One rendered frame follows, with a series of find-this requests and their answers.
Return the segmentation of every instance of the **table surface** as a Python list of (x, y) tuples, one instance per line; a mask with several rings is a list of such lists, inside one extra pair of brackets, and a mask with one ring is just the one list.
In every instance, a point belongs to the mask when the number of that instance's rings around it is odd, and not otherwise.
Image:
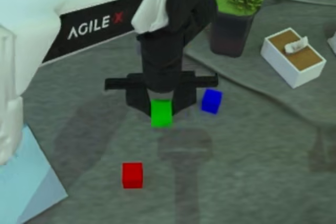
[[(321, 39), (335, 9), (274, 3), (256, 17), (244, 55), (217, 61), (220, 112), (206, 114), (198, 102), (170, 129), (151, 128), (123, 91), (102, 92), (105, 78), (141, 70), (134, 35), (40, 68), (24, 94), (25, 120), (69, 198), (28, 223), (336, 223), (335, 142), (320, 137), (322, 122), (336, 118), (333, 55)], [(287, 26), (329, 61), (301, 91), (259, 55), (262, 39)], [(184, 68), (209, 74), (188, 57)], [(141, 190), (121, 187), (121, 164), (131, 161), (143, 162)]]

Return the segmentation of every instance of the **red x letter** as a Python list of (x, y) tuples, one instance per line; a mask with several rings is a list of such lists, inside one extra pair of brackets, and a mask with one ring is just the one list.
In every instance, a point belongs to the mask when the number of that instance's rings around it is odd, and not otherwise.
[(113, 17), (113, 23), (120, 23), (122, 22), (122, 15), (124, 14), (124, 12), (119, 12), (119, 13), (115, 13), (114, 17)]

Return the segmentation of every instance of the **gray floor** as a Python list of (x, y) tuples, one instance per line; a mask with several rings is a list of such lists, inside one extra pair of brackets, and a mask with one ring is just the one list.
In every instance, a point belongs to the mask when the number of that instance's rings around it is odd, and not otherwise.
[[(221, 78), (218, 115), (196, 105), (171, 129), (153, 129), (122, 91), (102, 93), (106, 77), (141, 69), (133, 43), (131, 35), (42, 67), (25, 93), (26, 121), (69, 193), (29, 224), (336, 223), (336, 166), (325, 157), (334, 160), (335, 145), (325, 150), (316, 126)], [(188, 58), (185, 68), (207, 72)], [(121, 188), (128, 161), (143, 162), (144, 189)]]

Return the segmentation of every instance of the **white object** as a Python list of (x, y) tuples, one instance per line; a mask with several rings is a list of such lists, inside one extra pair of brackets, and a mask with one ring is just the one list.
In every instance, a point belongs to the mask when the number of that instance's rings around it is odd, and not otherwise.
[(261, 56), (284, 78), (294, 89), (320, 76), (326, 60), (309, 44), (308, 47), (321, 58), (321, 61), (307, 69), (299, 71), (271, 42), (270, 39), (287, 31), (292, 31), (301, 38), (292, 28), (287, 28), (276, 34), (268, 36), (264, 40)]
[(0, 217), (23, 224), (68, 197), (28, 126), (16, 154), (0, 166)]
[(332, 51), (334, 52), (334, 54), (336, 54), (336, 33), (334, 33), (334, 36), (329, 38), (327, 42), (329, 46), (331, 47)]
[[(6, 163), (21, 140), (20, 96), (60, 31), (59, 16), (111, 1), (116, 0), (0, 0), (0, 165)], [(159, 1), (141, 3), (134, 20), (141, 31), (166, 25), (164, 3)], [(139, 25), (142, 22), (148, 27)]]
[(137, 34), (158, 30), (168, 25), (166, 0), (143, 0), (132, 19)]
[(296, 52), (302, 50), (308, 46), (308, 37), (304, 36), (298, 41), (294, 41), (285, 45), (286, 54), (295, 54)]

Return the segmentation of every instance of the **black pot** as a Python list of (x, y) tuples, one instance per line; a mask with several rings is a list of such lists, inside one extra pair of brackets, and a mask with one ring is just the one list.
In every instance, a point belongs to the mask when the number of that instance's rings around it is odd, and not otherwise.
[(241, 56), (256, 13), (236, 16), (221, 13), (217, 7), (217, 15), (210, 30), (211, 51), (229, 57)]

